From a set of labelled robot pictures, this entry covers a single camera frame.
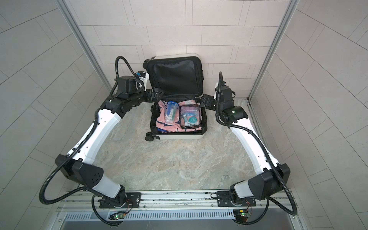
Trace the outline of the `clear container with blue lid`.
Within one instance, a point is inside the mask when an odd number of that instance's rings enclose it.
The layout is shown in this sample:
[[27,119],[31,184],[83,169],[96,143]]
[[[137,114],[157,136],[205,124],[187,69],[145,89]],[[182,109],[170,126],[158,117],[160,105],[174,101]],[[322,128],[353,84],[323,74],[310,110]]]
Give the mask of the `clear container with blue lid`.
[[174,101],[169,101],[167,103],[166,112],[165,112],[165,121],[166,123],[173,124],[176,118],[176,112],[179,109],[179,104]]

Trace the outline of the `clear toiletry pouch black trim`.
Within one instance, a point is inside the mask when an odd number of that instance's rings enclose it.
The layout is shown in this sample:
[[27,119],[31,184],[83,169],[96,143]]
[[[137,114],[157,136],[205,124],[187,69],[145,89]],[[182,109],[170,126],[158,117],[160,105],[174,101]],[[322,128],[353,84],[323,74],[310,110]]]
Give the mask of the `clear toiletry pouch black trim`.
[[200,127],[201,115],[197,104],[180,106],[179,121],[183,129],[195,129]]

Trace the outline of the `black and white suitcase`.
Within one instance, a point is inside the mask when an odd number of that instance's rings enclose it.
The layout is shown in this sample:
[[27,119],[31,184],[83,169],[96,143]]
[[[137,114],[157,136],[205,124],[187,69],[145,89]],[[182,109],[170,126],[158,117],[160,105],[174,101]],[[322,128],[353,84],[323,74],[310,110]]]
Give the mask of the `black and white suitcase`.
[[[203,94],[203,70],[202,62],[196,54],[156,56],[147,59],[143,68],[149,74],[149,82],[152,88],[164,91],[162,101],[182,102],[195,100],[200,104],[200,96]],[[202,112],[202,130],[187,133],[159,133],[155,127],[155,118],[159,116],[158,102],[151,106],[150,132],[146,134],[146,141],[157,140],[193,140],[204,137],[208,130],[208,118],[205,108]]]

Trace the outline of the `pink shark print garment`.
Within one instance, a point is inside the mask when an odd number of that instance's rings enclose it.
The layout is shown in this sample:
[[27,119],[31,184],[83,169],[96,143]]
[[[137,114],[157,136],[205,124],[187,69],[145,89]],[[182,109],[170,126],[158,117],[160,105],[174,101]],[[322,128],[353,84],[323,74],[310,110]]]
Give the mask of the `pink shark print garment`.
[[195,100],[174,102],[159,101],[159,116],[155,127],[162,133],[187,133],[202,130],[202,112]]

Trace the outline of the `red white striped shirt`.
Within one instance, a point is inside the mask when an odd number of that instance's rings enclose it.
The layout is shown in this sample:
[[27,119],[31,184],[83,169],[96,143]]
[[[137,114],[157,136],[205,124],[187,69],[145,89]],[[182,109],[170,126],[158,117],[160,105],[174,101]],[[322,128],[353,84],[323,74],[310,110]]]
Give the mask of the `red white striped shirt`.
[[167,131],[167,130],[163,130],[163,129],[158,129],[159,133],[175,133],[176,131]]

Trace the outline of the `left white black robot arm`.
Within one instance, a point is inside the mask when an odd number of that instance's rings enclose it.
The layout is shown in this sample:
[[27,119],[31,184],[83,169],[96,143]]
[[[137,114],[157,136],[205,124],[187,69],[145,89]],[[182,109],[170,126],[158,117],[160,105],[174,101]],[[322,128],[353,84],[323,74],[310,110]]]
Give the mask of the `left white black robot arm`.
[[[119,61],[123,60],[128,69],[132,69],[123,56],[115,61],[115,84],[109,96],[94,113],[94,121],[77,144],[66,154],[55,159],[56,169],[46,178],[40,188],[39,201],[44,205],[57,203],[78,192],[89,191],[102,197],[101,202],[109,207],[122,207],[126,204],[123,185],[113,182],[104,175],[101,167],[95,166],[97,153],[112,129],[123,119],[127,112],[142,103],[161,100],[163,92],[156,88],[147,89],[149,74],[144,71],[131,72],[130,76],[120,76]],[[46,199],[45,193],[53,177],[61,171],[64,176],[81,185],[58,198]]]

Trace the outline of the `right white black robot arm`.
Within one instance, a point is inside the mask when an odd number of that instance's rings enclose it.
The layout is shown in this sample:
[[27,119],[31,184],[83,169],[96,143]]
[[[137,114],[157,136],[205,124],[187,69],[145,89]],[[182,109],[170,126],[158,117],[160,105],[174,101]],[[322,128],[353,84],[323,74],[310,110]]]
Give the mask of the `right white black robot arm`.
[[254,131],[252,123],[240,106],[235,106],[235,93],[226,85],[222,72],[219,73],[215,96],[203,95],[201,106],[215,111],[218,124],[229,128],[248,154],[255,177],[237,182],[230,187],[230,201],[239,206],[248,197],[274,203],[289,215],[296,216],[297,204],[287,187],[290,168],[280,164],[270,153]]

